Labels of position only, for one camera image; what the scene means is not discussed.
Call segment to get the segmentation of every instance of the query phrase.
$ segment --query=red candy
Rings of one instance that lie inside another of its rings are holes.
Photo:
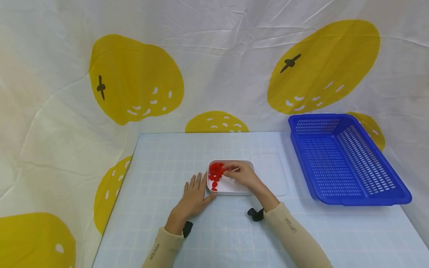
[[[213,163],[208,167],[209,175],[208,178],[213,181],[212,184],[212,191],[217,191],[216,186],[218,185],[218,182],[221,180],[222,175],[224,174],[225,170],[223,169],[224,164],[219,163]]]

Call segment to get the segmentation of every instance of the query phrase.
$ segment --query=forearm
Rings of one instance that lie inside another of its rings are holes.
[[[332,268],[323,249],[284,203],[266,212],[264,218],[298,268]]]
[[[165,227],[158,230],[154,245],[142,268],[173,267],[176,255],[183,244],[182,230],[185,222],[186,219],[178,215],[173,209]]]
[[[260,183],[260,186],[257,189],[251,189],[251,192],[258,198],[265,212],[268,212],[278,206],[280,201],[275,197],[275,195],[268,189],[268,187]]]

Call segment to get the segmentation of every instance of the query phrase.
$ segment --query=yellow fruit print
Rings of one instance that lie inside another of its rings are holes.
[[[94,222],[101,235],[104,234],[132,157],[126,157],[110,168],[98,185],[94,199]]]
[[[89,76],[98,105],[121,126],[168,114],[183,100],[182,74],[170,55],[124,36],[95,42]]]
[[[0,218],[0,267],[75,268],[76,241],[46,212]]]
[[[364,78],[379,48],[380,34],[372,23],[330,23],[281,57],[271,74],[268,103],[284,114],[301,114],[333,104]]]
[[[246,124],[224,111],[208,111],[189,120],[185,133],[249,132]]]
[[[372,138],[375,145],[377,145],[380,151],[382,151],[386,144],[386,140],[384,139],[384,135],[381,132],[381,129],[378,126],[377,122],[372,117],[366,114],[360,114],[352,111],[348,112],[348,114],[354,116],[359,121],[359,123],[363,126],[363,128]]]

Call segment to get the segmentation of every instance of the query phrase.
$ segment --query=table surface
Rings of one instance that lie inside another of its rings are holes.
[[[288,132],[142,134],[94,268],[141,267],[183,185],[214,159],[250,160],[334,267],[427,267],[429,250],[400,206],[328,206],[310,196]],[[174,267],[295,267],[254,196],[218,196],[191,220]]]

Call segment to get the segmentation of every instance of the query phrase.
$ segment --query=black stem print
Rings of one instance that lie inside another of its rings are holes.
[[[105,90],[106,89],[106,85],[104,85],[102,82],[101,82],[101,75],[99,75],[98,76],[98,83],[99,83],[99,85],[98,85],[98,87],[97,87],[97,91],[99,91],[100,93],[101,93],[101,97],[103,98],[103,100],[104,100],[104,91],[103,90]]]
[[[284,63],[286,63],[286,65],[283,67],[283,69],[281,69],[280,73],[282,73],[288,67],[294,67],[295,66],[295,61],[297,59],[299,59],[300,56],[301,56],[301,54],[298,54],[293,59],[286,59],[286,60],[284,60]]]

